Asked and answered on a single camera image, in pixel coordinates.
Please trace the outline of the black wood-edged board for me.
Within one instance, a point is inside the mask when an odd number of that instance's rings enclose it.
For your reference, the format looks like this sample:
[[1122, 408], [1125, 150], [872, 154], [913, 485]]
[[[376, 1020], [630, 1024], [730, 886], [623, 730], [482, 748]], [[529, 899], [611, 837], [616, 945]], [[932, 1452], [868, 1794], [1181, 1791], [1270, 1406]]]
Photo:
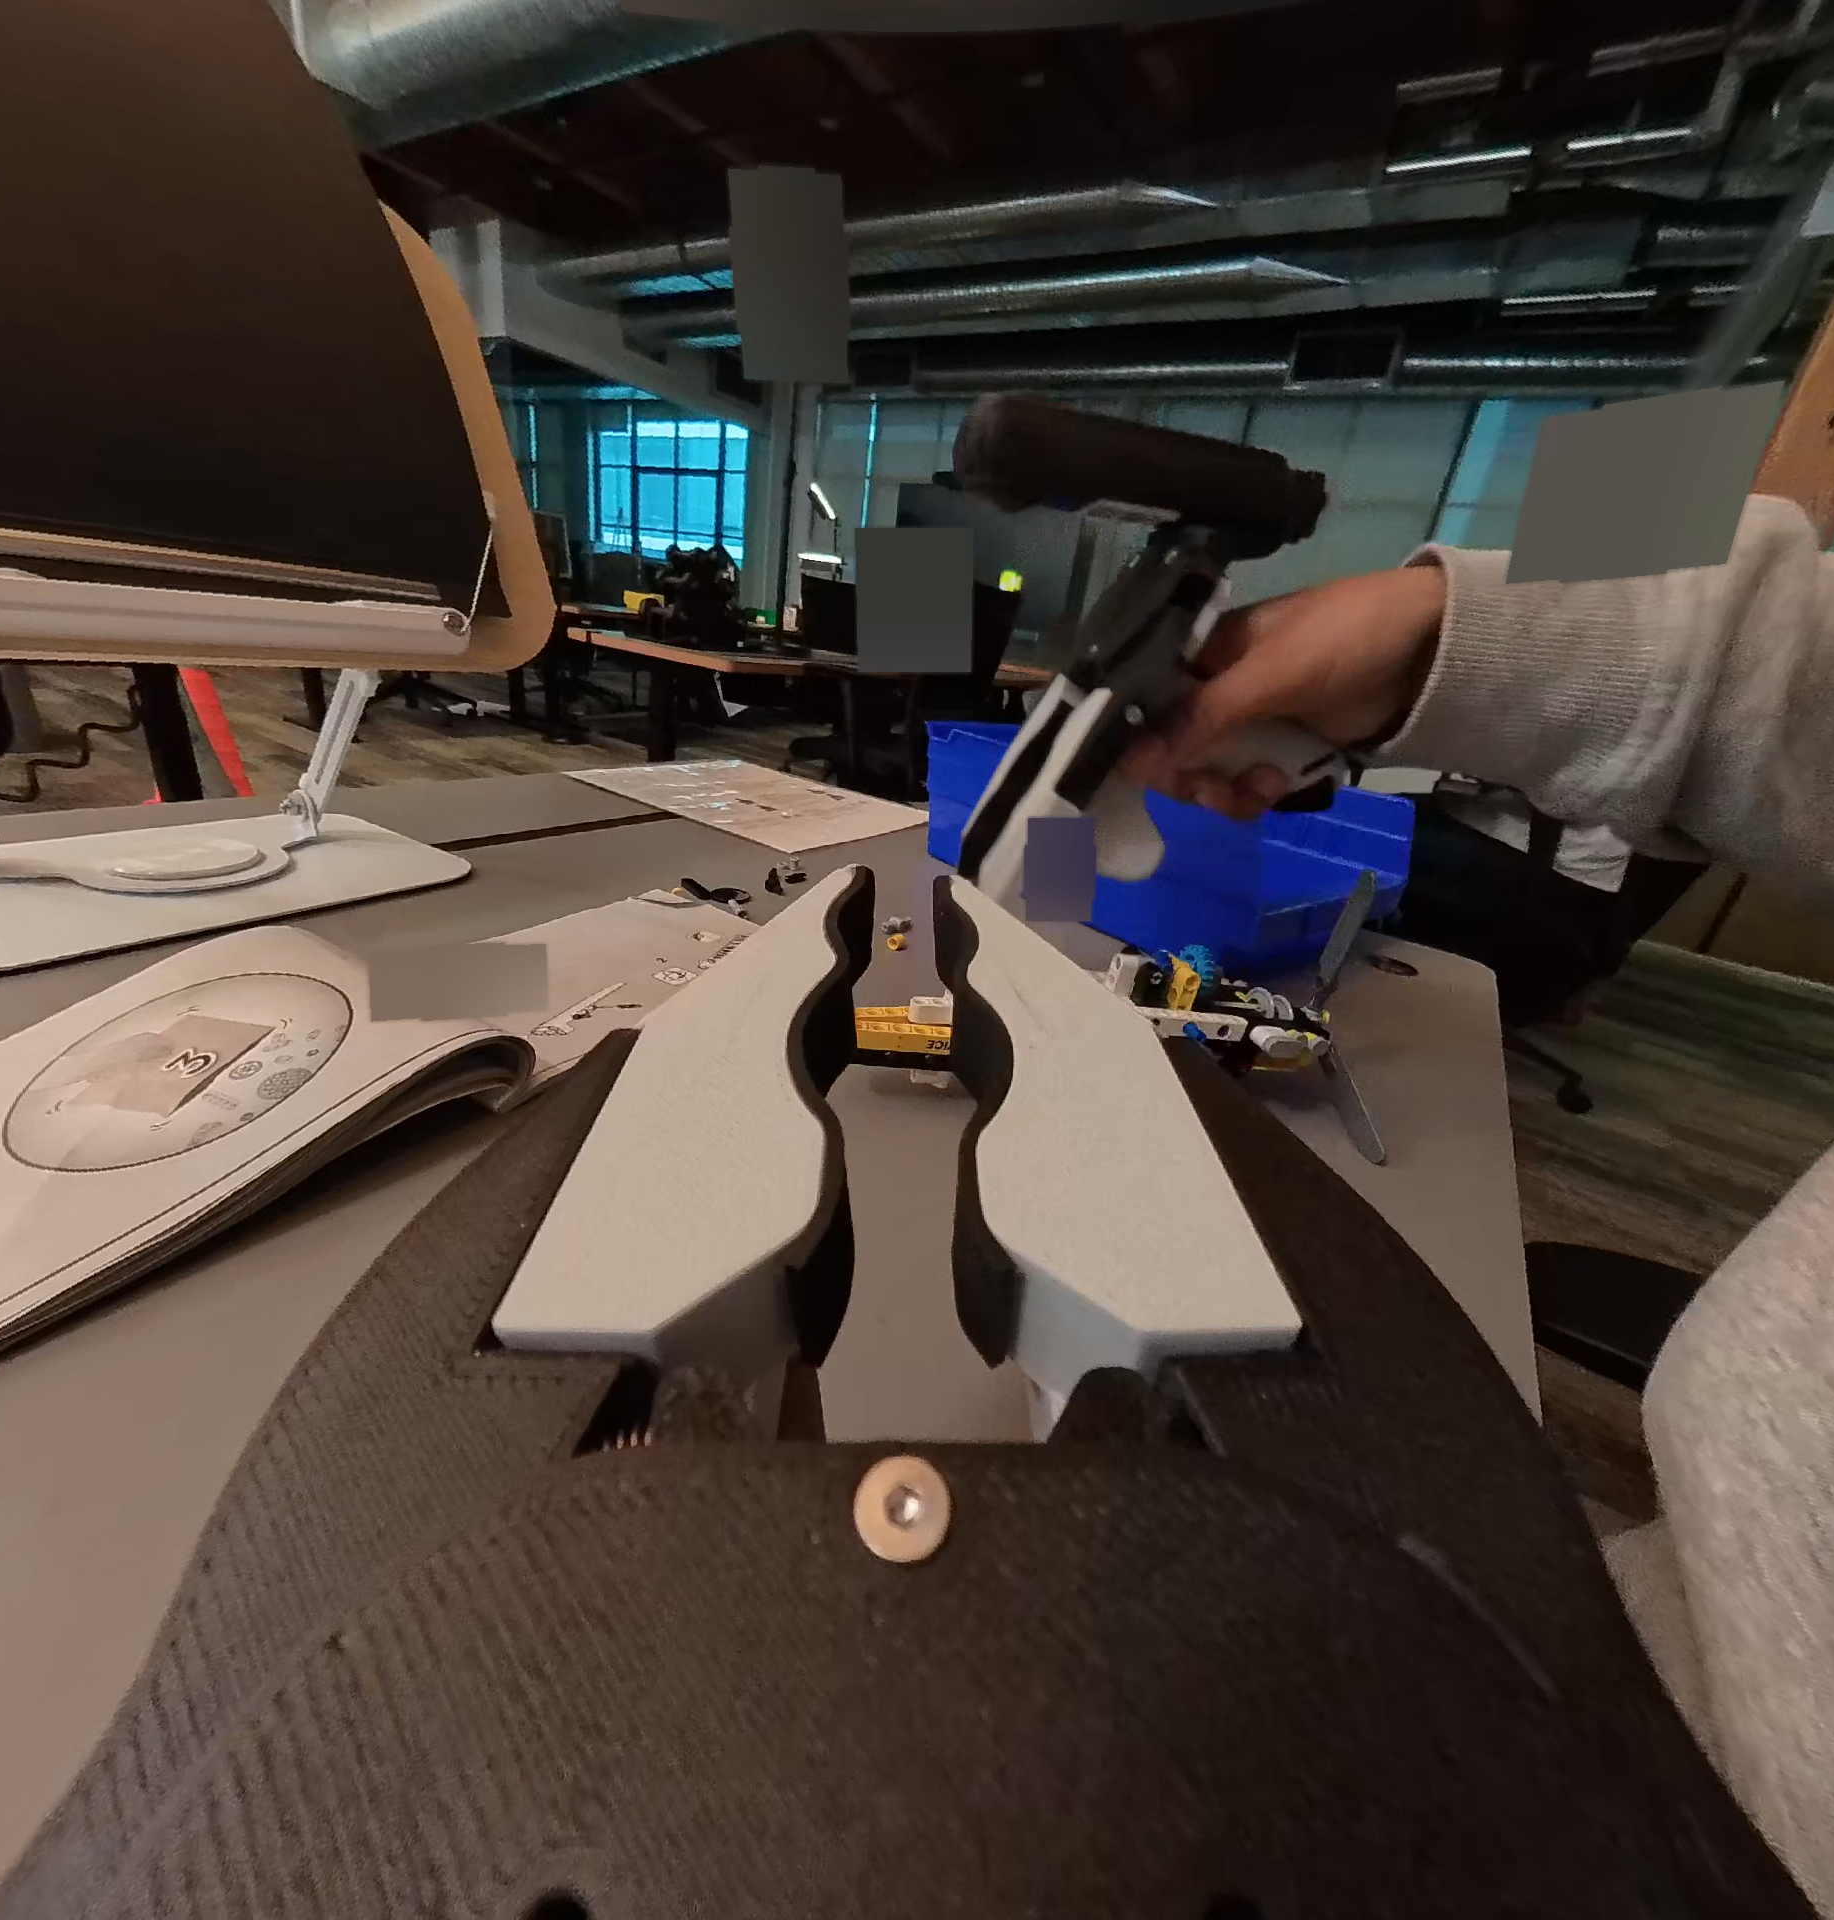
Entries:
[[0, 658], [465, 666], [557, 601], [472, 312], [258, 2], [0, 2]]

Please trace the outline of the partly built lego model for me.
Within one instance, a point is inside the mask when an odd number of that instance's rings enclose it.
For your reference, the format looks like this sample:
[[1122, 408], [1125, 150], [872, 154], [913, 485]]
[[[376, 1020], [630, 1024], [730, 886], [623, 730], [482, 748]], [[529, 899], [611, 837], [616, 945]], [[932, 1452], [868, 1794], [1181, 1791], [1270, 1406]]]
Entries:
[[[1228, 972], [1211, 947], [1150, 953], [1122, 947], [1097, 981], [1131, 1005], [1161, 1039], [1206, 1050], [1230, 1075], [1314, 1068], [1345, 1136], [1372, 1166], [1386, 1142], [1342, 1057], [1328, 1003], [1376, 905], [1377, 877], [1363, 870], [1340, 909], [1304, 998], [1289, 998]], [[954, 996], [919, 996], [905, 1003], [859, 1005], [854, 1059], [905, 1068], [913, 1080], [942, 1084], [954, 1046]]]

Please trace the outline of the small lego pieces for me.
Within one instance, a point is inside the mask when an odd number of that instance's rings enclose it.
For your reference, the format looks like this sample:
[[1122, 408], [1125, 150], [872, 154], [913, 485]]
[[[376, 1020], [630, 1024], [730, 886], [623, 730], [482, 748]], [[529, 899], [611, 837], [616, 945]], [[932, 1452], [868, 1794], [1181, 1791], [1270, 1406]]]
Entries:
[[[762, 892], [776, 899], [786, 899], [791, 893], [806, 890], [807, 883], [810, 874], [803, 870], [801, 862], [795, 856], [789, 856], [767, 870], [762, 879]], [[713, 904], [737, 915], [740, 918], [750, 915], [753, 899], [753, 896], [740, 886], [709, 886], [694, 877], [682, 877], [670, 893], [680, 905]], [[879, 922], [879, 935], [889, 951], [905, 949], [913, 936], [913, 917], [882, 917]]]

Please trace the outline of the printed paper sheet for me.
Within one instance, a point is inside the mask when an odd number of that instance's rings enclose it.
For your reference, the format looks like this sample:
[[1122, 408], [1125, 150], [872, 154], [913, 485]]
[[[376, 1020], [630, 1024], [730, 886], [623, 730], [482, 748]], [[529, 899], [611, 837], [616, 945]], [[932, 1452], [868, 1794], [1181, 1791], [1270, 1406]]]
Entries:
[[669, 760], [569, 771], [569, 780], [783, 853], [929, 829], [929, 812], [747, 760]]

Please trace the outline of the person's right forearm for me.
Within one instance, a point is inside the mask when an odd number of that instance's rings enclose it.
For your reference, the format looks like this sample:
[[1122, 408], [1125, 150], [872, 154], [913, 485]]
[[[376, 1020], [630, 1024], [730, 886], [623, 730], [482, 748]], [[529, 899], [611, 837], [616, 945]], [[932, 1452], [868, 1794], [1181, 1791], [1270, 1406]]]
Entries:
[[1410, 566], [1448, 596], [1386, 760], [1834, 912], [1834, 550], [1797, 505], [1754, 496], [1724, 562], [1643, 577], [1513, 585], [1503, 550], [1446, 544]]

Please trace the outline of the blue plastic bin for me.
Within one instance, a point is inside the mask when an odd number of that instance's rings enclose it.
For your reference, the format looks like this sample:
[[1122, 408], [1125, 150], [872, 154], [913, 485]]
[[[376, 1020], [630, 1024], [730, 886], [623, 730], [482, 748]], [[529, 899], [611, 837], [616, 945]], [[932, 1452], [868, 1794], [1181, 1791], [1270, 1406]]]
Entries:
[[1347, 785], [1309, 812], [1234, 822], [1148, 797], [1165, 861], [1137, 883], [1097, 877], [1089, 924], [1144, 951], [1208, 947], [1225, 972], [1254, 977], [1314, 959], [1363, 872], [1376, 917], [1395, 912], [1410, 870], [1415, 805]]

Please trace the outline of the person's right hand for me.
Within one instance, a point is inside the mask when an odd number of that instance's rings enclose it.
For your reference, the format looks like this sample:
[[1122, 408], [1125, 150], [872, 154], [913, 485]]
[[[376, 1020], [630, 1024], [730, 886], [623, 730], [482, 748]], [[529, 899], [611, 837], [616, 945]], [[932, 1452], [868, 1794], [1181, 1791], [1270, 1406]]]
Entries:
[[1415, 562], [1219, 613], [1188, 660], [1188, 693], [1125, 748], [1119, 774], [1235, 820], [1265, 814], [1287, 778], [1239, 765], [1235, 742], [1287, 725], [1328, 748], [1383, 743], [1430, 677], [1448, 602], [1448, 574]]

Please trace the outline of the white folding stand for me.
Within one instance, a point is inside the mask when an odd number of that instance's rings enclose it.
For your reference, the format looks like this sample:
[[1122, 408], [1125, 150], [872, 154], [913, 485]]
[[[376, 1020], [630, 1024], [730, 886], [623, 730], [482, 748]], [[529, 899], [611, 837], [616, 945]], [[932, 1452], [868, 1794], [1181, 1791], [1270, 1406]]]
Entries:
[[320, 648], [340, 673], [306, 773], [273, 814], [236, 826], [139, 826], [0, 844], [0, 975], [262, 924], [286, 912], [421, 892], [468, 865], [328, 805], [387, 655], [446, 660], [465, 608], [415, 588], [330, 601], [98, 583], [0, 566], [0, 639], [64, 639], [154, 664]]

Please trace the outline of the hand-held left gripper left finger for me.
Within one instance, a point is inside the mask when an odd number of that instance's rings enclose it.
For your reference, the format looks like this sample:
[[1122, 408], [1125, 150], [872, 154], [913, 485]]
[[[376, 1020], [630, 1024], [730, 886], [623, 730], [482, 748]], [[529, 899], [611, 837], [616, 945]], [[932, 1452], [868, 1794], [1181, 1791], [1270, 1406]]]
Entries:
[[829, 1095], [875, 905], [872, 870], [844, 867], [641, 1020], [493, 1312], [498, 1344], [662, 1372], [829, 1356], [854, 1277]]

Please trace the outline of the lego instruction booklet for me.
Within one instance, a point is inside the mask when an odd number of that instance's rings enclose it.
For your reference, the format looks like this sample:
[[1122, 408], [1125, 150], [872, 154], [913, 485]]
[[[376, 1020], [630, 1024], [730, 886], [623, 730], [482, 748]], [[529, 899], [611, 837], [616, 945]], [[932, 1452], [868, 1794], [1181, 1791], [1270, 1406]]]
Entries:
[[403, 1122], [543, 1092], [753, 928], [670, 892], [368, 953], [232, 931], [0, 1039], [0, 1356]]

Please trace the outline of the dark office desk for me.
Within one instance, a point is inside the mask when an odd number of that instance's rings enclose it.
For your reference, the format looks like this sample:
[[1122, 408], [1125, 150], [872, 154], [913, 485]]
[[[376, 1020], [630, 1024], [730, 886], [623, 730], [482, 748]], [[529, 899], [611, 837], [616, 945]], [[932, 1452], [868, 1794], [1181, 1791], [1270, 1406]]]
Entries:
[[[621, 655], [649, 673], [645, 758], [650, 762], [672, 760], [677, 754], [680, 693], [690, 682], [699, 682], [706, 676], [786, 682], [822, 679], [838, 685], [838, 725], [829, 740], [833, 781], [854, 791], [907, 805], [915, 805], [927, 795], [929, 745], [924, 743], [922, 725], [929, 718], [924, 700], [935, 690], [931, 677], [877, 673], [859, 666], [854, 655], [807, 648], [783, 641], [776, 636], [761, 638], [756, 643], [718, 648], [692, 643], [690, 639], [615, 631], [571, 616], [568, 638], [601, 652]], [[862, 683], [894, 687], [894, 693], [886, 693], [896, 713], [892, 734], [881, 738], [864, 734], [864, 711], [857, 693]]]

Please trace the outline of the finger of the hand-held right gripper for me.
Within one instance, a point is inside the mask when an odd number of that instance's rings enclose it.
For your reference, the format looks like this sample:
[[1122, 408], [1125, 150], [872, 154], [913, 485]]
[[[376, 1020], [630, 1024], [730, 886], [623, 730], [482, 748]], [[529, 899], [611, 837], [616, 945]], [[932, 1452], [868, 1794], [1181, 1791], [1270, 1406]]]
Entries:
[[970, 811], [960, 877], [976, 890], [1019, 890], [1033, 825], [1097, 820], [1118, 758], [1118, 693], [1108, 683], [1050, 682]]
[[1092, 822], [1100, 880], [1137, 883], [1158, 870], [1165, 842], [1148, 812], [1148, 787], [1122, 760], [1099, 774], [1084, 814]]

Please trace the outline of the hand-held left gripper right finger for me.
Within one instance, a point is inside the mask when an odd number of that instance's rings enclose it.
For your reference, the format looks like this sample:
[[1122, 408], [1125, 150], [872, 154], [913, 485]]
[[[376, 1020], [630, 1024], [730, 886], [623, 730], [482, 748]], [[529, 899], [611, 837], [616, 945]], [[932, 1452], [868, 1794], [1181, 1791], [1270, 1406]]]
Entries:
[[935, 883], [932, 935], [974, 1101], [956, 1308], [1031, 1426], [1097, 1372], [1292, 1351], [1302, 1318], [1144, 1012], [961, 877]]

